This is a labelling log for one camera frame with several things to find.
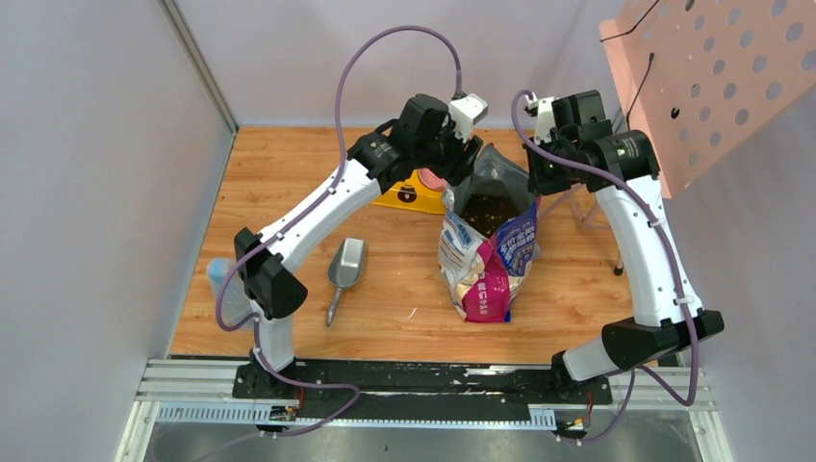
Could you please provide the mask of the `pet food bag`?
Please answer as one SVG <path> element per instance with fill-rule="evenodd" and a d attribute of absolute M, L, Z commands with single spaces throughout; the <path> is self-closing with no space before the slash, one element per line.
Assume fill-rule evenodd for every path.
<path fill-rule="evenodd" d="M 527 191 L 527 171 L 489 144 L 472 176 L 444 189 L 446 212 L 438 263 L 453 307 L 465 322 L 511 320 L 511 307 L 540 254 L 540 199 Z M 459 217 L 473 194 L 510 198 L 523 211 L 485 238 Z"/>

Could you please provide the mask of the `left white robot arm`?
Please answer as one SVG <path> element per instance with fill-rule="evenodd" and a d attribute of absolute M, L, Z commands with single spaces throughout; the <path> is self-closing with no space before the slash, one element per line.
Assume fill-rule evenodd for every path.
<path fill-rule="evenodd" d="M 417 169 L 452 186 L 473 171 L 483 141 L 473 129 L 488 113 L 474 93 L 444 102 L 418 93 L 401 114 L 360 137 L 342 163 L 297 206 L 258 233 L 235 237 L 237 274 L 250 300 L 261 364 L 258 385 L 273 398 L 294 385 L 293 314 L 308 290 L 295 276 L 315 248 L 362 207 Z"/>

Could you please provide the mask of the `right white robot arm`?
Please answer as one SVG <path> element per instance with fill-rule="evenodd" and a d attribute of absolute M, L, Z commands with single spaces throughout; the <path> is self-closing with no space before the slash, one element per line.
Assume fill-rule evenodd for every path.
<path fill-rule="evenodd" d="M 529 191 L 545 196 L 582 185 L 594 195 L 613 231 L 632 296 L 630 317 L 553 355 L 551 392 L 574 401 L 602 377 L 686 351 L 688 395 L 669 393 L 684 406 L 693 404 L 700 344 L 721 333 L 725 323 L 720 312 L 704 308 L 681 264 L 649 136 L 641 130 L 615 132 L 596 90 L 561 98 L 520 90 L 514 103 L 536 119 L 534 135 L 522 137 Z"/>

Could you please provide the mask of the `brown pet food kibble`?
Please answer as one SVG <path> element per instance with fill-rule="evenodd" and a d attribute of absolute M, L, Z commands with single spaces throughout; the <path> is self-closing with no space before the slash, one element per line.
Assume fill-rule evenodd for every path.
<path fill-rule="evenodd" d="M 485 238 L 491 238 L 502 224 L 522 211 L 508 197 L 473 194 L 459 217 Z"/>

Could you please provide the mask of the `pink bowl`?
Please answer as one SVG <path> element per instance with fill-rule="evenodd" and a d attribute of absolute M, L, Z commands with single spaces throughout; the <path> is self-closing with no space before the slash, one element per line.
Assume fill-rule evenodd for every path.
<path fill-rule="evenodd" d="M 442 191 L 447 186 L 447 181 L 434 175 L 426 176 L 423 179 L 425 186 L 433 191 Z"/>

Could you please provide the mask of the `yellow double bowl feeder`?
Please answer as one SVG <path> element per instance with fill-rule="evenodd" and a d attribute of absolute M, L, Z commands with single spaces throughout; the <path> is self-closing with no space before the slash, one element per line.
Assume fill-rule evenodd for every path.
<path fill-rule="evenodd" d="M 415 170 L 410 178 L 394 184 L 386 193 L 374 200 L 373 204 L 430 215 L 443 215 L 446 212 L 442 199 L 444 190 L 430 190 L 423 182 L 423 179 L 430 175 L 436 176 L 427 168 Z"/>

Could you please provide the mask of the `metal scoop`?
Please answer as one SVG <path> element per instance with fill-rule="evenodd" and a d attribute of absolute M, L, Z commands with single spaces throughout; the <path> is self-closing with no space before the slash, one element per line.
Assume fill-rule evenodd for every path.
<path fill-rule="evenodd" d="M 327 270 L 327 279 L 334 286 L 335 293 L 327 308 L 326 327 L 334 322 L 343 292 L 359 281 L 363 273 L 366 248 L 363 240 L 345 238 L 333 257 Z"/>

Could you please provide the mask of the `pink perforated stand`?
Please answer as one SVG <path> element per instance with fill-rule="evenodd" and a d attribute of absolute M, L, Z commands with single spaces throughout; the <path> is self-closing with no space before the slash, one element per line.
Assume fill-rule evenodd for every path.
<path fill-rule="evenodd" d="M 815 268 L 815 5 L 579 1 L 534 89 L 597 89 L 654 139 L 698 283 Z"/>

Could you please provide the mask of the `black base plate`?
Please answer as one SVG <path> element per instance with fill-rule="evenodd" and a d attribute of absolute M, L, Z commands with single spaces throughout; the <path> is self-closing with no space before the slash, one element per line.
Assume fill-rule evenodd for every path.
<path fill-rule="evenodd" d="M 613 398 L 605 379 L 570 385 L 547 366 L 298 359 L 277 379 L 259 361 L 238 367 L 233 398 L 292 400 L 303 418 L 322 418 L 361 395 L 344 419 L 522 422 L 532 405 L 586 409 Z"/>

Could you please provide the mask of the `aluminium rail frame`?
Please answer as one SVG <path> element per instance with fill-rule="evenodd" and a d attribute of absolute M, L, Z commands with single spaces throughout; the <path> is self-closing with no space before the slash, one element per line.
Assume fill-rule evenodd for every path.
<path fill-rule="evenodd" d="M 159 424 L 245 424 L 259 431 L 294 430 L 313 424 L 337 428 L 516 430 L 537 432 L 575 446 L 589 443 L 602 433 L 603 415 L 610 413 L 616 426 L 624 417 L 645 420 L 645 430 L 667 429 L 678 414 L 689 424 L 692 449 L 704 461 L 728 461 L 732 454 L 705 375 L 699 373 L 696 399 L 684 406 L 670 395 L 689 392 L 691 373 L 682 367 L 658 367 L 653 372 L 616 374 L 608 378 L 612 402 L 586 409 L 567 404 L 532 405 L 530 418 L 522 422 L 487 421 L 395 421 L 344 419 L 342 413 L 361 395 L 322 418 L 299 416 L 292 400 L 233 398 L 238 367 L 250 361 L 238 358 L 171 357 L 148 362 L 137 390 L 129 422 L 119 443 L 116 459 L 140 461 L 148 453 L 152 433 Z"/>

